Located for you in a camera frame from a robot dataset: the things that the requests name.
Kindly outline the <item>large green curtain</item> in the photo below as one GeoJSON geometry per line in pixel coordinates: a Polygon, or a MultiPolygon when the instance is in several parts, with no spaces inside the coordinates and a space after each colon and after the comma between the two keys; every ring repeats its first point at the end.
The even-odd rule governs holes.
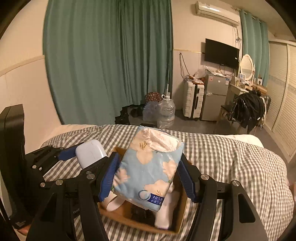
{"type": "Polygon", "coordinates": [[[171,90],[171,2],[49,1],[43,52],[60,121],[114,123],[147,93],[171,90]]]}

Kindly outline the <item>oval white vanity mirror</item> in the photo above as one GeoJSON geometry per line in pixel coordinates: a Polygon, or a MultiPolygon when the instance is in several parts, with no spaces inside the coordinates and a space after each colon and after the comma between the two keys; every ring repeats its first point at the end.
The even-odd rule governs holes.
{"type": "Polygon", "coordinates": [[[252,80],[255,66],[249,54],[244,54],[239,64],[239,76],[244,75],[245,81],[252,80]]]}

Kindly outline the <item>large clear water jug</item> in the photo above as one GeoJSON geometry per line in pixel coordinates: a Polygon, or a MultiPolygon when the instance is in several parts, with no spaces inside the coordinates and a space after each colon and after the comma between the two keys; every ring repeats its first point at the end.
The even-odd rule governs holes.
{"type": "Polygon", "coordinates": [[[176,106],[168,93],[162,95],[158,104],[157,127],[168,129],[173,126],[175,121],[176,106]]]}

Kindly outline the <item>white air conditioner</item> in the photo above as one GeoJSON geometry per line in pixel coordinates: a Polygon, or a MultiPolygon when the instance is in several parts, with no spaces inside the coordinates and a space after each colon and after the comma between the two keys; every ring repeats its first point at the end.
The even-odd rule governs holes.
{"type": "Polygon", "coordinates": [[[216,20],[233,27],[238,27],[240,25],[239,15],[220,7],[197,1],[195,4],[195,9],[196,15],[198,16],[216,20]]]}

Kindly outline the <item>silver mini fridge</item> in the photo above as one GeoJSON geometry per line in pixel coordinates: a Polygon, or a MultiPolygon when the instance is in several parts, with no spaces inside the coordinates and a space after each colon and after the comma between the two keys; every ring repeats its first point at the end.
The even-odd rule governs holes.
{"type": "Polygon", "coordinates": [[[228,85],[228,78],[213,74],[206,76],[201,113],[202,121],[217,121],[221,105],[226,100],[228,85]]]}

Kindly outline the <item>blue floral tissue pack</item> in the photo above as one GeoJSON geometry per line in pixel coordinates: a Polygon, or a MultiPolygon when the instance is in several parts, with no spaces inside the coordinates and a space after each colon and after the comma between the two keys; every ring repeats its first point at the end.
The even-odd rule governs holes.
{"type": "Polygon", "coordinates": [[[159,211],[183,150],[177,137],[139,126],[114,175],[113,192],[143,209],[159,211]]]}

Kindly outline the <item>black wall television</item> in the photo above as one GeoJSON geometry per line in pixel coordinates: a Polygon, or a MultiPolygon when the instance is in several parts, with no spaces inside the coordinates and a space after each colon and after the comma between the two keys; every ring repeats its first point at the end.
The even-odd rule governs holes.
{"type": "Polygon", "coordinates": [[[206,39],[204,60],[237,69],[239,65],[239,49],[222,42],[206,39]]]}

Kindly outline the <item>black clothes on chair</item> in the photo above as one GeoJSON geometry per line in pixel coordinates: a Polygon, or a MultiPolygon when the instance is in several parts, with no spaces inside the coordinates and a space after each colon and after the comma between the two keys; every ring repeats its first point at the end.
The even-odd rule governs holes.
{"type": "Polygon", "coordinates": [[[247,128],[249,134],[259,125],[266,112],[266,101],[261,92],[256,89],[234,98],[229,120],[236,121],[241,127],[247,128]]]}

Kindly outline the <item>cardboard box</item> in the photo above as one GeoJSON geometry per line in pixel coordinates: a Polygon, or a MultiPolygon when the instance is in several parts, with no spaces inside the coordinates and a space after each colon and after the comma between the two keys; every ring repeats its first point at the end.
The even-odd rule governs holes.
{"type": "MultiPolygon", "coordinates": [[[[125,151],[127,149],[122,149],[122,148],[117,147],[115,150],[116,150],[116,152],[119,153],[120,162],[121,162],[121,159],[123,158],[123,155],[125,154],[125,151]]],[[[180,197],[178,200],[178,204],[173,212],[173,221],[172,221],[171,227],[168,230],[163,230],[160,228],[156,228],[154,226],[154,221],[155,221],[154,213],[157,211],[143,209],[143,208],[136,206],[133,203],[125,200],[124,198],[123,199],[125,200],[125,202],[117,210],[111,211],[111,212],[107,211],[100,204],[99,211],[101,214],[107,216],[108,218],[118,221],[124,225],[128,225],[128,226],[131,226],[134,228],[139,228],[139,229],[147,231],[147,232],[154,232],[154,233],[160,232],[160,233],[168,233],[168,234],[179,233],[179,231],[181,229],[182,222],[183,222],[184,214],[185,214],[187,196],[186,196],[184,188],[181,184],[180,177],[179,177],[177,171],[174,175],[174,179],[173,179],[172,183],[175,186],[174,191],[179,192],[180,197]]]]}

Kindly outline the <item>wooden dressing table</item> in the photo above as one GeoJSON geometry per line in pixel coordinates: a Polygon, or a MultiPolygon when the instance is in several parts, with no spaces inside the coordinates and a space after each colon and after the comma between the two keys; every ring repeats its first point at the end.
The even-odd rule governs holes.
{"type": "Polygon", "coordinates": [[[262,95],[267,94],[267,88],[265,88],[262,85],[253,84],[252,86],[245,86],[244,88],[241,88],[239,86],[236,86],[235,84],[232,84],[231,82],[228,85],[227,95],[226,95],[226,103],[232,102],[233,99],[241,94],[248,93],[252,90],[258,89],[262,95]]]}

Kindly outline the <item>brown patterned bag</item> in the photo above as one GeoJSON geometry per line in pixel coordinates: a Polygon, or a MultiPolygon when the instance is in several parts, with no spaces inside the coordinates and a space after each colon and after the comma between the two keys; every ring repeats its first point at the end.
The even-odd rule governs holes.
{"type": "Polygon", "coordinates": [[[146,103],[151,102],[151,101],[159,102],[161,100],[162,100],[162,95],[158,92],[149,92],[145,95],[145,102],[146,103]]]}

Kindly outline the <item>grey checkered bed cover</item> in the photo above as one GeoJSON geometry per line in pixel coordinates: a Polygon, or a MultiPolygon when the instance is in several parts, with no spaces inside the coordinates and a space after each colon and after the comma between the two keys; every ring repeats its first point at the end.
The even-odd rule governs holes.
{"type": "MultiPolygon", "coordinates": [[[[137,131],[132,125],[92,126],[48,138],[41,147],[64,147],[99,140],[107,156],[120,147],[126,149],[137,131]]],[[[268,240],[277,240],[293,217],[294,202],[285,162],[274,152],[259,146],[217,135],[168,130],[185,143],[184,154],[201,173],[229,183],[238,180],[265,228],[268,240]]],[[[45,176],[46,181],[75,177],[81,171],[76,158],[58,162],[45,176]]],[[[110,240],[186,240],[197,204],[187,200],[185,217],[178,235],[144,232],[119,224],[106,216],[103,223],[110,240]]]]}

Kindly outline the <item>white louvered wardrobe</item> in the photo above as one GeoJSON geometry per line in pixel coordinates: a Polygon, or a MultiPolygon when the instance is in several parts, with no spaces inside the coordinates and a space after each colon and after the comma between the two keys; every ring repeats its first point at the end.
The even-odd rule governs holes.
{"type": "Polygon", "coordinates": [[[290,162],[295,156],[295,43],[270,41],[269,53],[266,129],[290,162]]]}

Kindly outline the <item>white suitcase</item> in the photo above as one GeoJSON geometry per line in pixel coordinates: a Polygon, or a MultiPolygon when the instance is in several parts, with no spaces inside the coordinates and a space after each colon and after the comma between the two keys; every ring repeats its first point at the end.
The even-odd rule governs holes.
{"type": "Polygon", "coordinates": [[[184,117],[190,119],[198,119],[200,117],[204,89],[205,85],[199,79],[185,82],[182,108],[184,117]]]}

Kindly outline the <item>white earbuds case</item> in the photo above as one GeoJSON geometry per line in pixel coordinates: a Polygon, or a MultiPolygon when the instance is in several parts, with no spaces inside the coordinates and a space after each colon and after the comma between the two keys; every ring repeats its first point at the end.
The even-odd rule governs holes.
{"type": "Polygon", "coordinates": [[[90,140],[79,145],[75,150],[75,154],[82,169],[107,156],[102,144],[98,140],[90,140]]]}

